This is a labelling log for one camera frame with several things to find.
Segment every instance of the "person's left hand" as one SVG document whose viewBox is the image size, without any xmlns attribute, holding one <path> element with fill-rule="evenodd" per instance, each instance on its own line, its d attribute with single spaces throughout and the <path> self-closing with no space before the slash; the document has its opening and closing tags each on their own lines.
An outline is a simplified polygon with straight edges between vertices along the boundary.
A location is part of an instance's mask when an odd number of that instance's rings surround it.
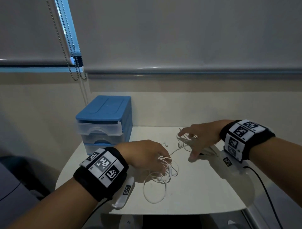
<svg viewBox="0 0 302 229">
<path fill-rule="evenodd" d="M 114 146 L 129 165 L 137 169 L 165 172 L 159 156 L 169 157 L 168 151 L 158 142 L 151 140 L 124 142 Z"/>
</svg>

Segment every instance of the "hand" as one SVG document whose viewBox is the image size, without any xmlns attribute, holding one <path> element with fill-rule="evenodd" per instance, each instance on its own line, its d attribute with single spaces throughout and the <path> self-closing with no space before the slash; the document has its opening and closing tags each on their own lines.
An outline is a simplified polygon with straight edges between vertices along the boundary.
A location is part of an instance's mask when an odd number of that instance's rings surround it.
<svg viewBox="0 0 302 229">
<path fill-rule="evenodd" d="M 115 146 L 129 165 L 137 169 L 165 172 L 159 156 L 169 157 L 168 151 L 158 142 L 151 140 L 124 142 Z"/>
<path fill-rule="evenodd" d="M 183 128 L 178 136 L 183 136 L 184 134 L 189 134 L 189 137 L 197 135 L 197 141 L 192 146 L 192 152 L 190 154 L 189 160 L 197 159 L 200 152 L 209 146 L 212 146 L 219 142 L 221 139 L 219 133 L 224 126 L 232 122 L 233 120 L 219 120 L 215 122 L 194 124 L 190 127 Z"/>
</svg>

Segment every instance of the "translucent drawer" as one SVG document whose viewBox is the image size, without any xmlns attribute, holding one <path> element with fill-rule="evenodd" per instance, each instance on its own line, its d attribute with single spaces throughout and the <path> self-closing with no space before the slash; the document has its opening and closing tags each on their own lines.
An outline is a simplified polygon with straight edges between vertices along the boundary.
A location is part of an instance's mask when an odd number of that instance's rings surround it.
<svg viewBox="0 0 302 229">
<path fill-rule="evenodd" d="M 106 143 L 116 145 L 125 141 L 124 134 L 120 136 L 108 136 L 106 134 L 90 134 L 82 135 L 82 139 L 83 143 L 86 144 Z"/>
<path fill-rule="evenodd" d="M 77 132 L 81 135 L 107 134 L 108 136 L 120 136 L 123 134 L 122 123 L 81 123 L 77 122 Z"/>
<path fill-rule="evenodd" d="M 103 148 L 110 147 L 113 145 L 111 145 L 111 144 L 84 144 L 84 146 L 85 146 L 87 155 L 90 156 L 98 149 L 103 149 Z"/>
</svg>

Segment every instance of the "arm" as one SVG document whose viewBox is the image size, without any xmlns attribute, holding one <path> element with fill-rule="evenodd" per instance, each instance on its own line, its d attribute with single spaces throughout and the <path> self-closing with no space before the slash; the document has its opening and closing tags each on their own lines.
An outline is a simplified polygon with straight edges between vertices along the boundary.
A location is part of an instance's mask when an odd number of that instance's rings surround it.
<svg viewBox="0 0 302 229">
<path fill-rule="evenodd" d="M 232 121 L 219 120 L 183 128 L 179 136 L 183 134 L 198 136 L 190 159 L 196 159 L 203 148 L 220 141 L 220 131 Z M 272 137 L 251 148 L 249 159 L 302 207 L 302 146 Z"/>
<path fill-rule="evenodd" d="M 115 147 L 125 161 L 140 169 L 164 172 L 157 158 L 170 157 L 167 150 L 151 140 L 121 143 Z M 8 229 L 81 228 L 98 202 L 75 179 L 70 179 Z"/>
</svg>

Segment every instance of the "forearm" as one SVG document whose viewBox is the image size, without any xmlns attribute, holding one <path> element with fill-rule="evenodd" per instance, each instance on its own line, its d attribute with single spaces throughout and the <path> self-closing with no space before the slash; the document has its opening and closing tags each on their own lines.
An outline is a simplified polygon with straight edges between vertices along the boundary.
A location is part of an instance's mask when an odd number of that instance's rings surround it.
<svg viewBox="0 0 302 229">
<path fill-rule="evenodd" d="M 81 228 L 97 203 L 72 178 L 15 221 L 8 229 Z"/>
<path fill-rule="evenodd" d="M 254 146 L 249 158 L 302 207 L 302 146 L 272 137 Z"/>
</svg>

